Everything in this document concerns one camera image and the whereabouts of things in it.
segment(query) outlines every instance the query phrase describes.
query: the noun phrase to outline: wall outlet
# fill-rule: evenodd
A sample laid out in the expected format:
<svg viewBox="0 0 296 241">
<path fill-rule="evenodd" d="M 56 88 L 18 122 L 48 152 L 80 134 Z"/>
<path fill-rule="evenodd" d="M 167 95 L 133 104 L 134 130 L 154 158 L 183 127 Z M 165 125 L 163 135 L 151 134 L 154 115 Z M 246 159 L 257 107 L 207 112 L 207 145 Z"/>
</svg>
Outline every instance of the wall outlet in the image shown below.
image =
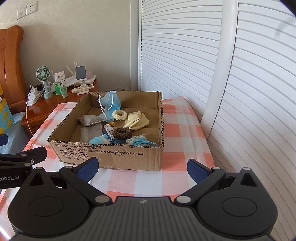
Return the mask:
<svg viewBox="0 0 296 241">
<path fill-rule="evenodd" d="M 20 19 L 20 18 L 26 16 L 26 11 L 27 11 L 27 7 L 26 7 L 26 6 L 20 8 L 20 9 L 17 11 L 17 19 Z"/>
<path fill-rule="evenodd" d="M 127 90 L 128 90 L 127 86 L 117 88 L 117 91 L 127 91 Z"/>
<path fill-rule="evenodd" d="M 27 5 L 26 15 L 37 11 L 37 2 L 30 3 Z"/>
</svg>

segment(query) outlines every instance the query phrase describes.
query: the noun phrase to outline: white closet door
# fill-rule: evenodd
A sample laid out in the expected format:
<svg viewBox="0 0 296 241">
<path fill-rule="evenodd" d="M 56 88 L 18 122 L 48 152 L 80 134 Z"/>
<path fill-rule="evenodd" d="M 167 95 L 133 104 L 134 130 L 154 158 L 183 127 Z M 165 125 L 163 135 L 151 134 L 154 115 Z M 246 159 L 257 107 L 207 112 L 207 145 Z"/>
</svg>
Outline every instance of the white closet door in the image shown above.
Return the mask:
<svg viewBox="0 0 296 241">
<path fill-rule="evenodd" d="M 143 0 L 141 90 L 184 96 L 201 119 L 214 74 L 222 0 Z"/>
<path fill-rule="evenodd" d="M 230 75 L 208 138 L 216 164 L 251 167 L 278 207 L 276 240 L 296 236 L 296 18 L 279 1 L 239 0 Z"/>
</svg>

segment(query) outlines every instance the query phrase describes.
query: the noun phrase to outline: cardboard box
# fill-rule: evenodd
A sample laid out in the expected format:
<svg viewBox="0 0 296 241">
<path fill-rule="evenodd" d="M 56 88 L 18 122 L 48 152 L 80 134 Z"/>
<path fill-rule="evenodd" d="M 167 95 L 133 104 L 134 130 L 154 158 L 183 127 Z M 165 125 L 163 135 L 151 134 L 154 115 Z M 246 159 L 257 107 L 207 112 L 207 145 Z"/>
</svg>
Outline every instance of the cardboard box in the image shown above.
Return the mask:
<svg viewBox="0 0 296 241">
<path fill-rule="evenodd" d="M 158 144 L 157 147 L 127 144 L 93 145 L 80 142 L 80 128 L 82 126 L 77 119 L 86 114 L 99 115 L 102 111 L 97 102 L 98 95 L 102 97 L 106 94 L 107 92 L 88 93 L 82 97 L 50 135 L 48 142 L 59 159 L 62 162 L 79 165 L 94 156 L 98 158 L 100 167 L 160 170 L 164 146 L 163 107 L 160 92 L 117 92 L 122 110 L 127 113 L 141 111 L 150 121 L 148 126 L 133 131 L 133 135 L 145 134 L 148 141 Z M 116 120 L 116 128 L 123 127 L 124 124 L 123 120 Z"/>
</svg>

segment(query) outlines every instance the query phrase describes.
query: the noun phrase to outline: mint green handheld fan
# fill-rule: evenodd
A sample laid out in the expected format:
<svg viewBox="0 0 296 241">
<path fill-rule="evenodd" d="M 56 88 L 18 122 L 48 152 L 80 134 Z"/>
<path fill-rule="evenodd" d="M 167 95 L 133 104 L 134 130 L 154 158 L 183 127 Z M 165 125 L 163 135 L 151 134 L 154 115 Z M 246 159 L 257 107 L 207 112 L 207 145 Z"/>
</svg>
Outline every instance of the mint green handheld fan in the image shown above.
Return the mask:
<svg viewBox="0 0 296 241">
<path fill-rule="evenodd" d="M 52 83 L 48 81 L 50 76 L 50 69 L 46 65 L 41 65 L 36 72 L 36 78 L 43 83 L 44 99 L 52 97 Z"/>
</svg>

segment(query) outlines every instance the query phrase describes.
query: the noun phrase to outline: yellow cleaning cloth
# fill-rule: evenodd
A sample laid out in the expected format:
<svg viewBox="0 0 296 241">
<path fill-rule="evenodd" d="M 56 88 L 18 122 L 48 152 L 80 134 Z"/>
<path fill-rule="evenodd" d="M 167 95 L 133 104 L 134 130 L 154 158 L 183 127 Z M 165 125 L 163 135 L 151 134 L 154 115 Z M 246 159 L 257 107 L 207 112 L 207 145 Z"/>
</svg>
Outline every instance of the yellow cleaning cloth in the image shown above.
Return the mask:
<svg viewBox="0 0 296 241">
<path fill-rule="evenodd" d="M 137 131 L 147 125 L 149 125 L 147 117 L 141 111 L 137 111 L 128 114 L 124 127 L 129 127 L 131 130 Z"/>
</svg>

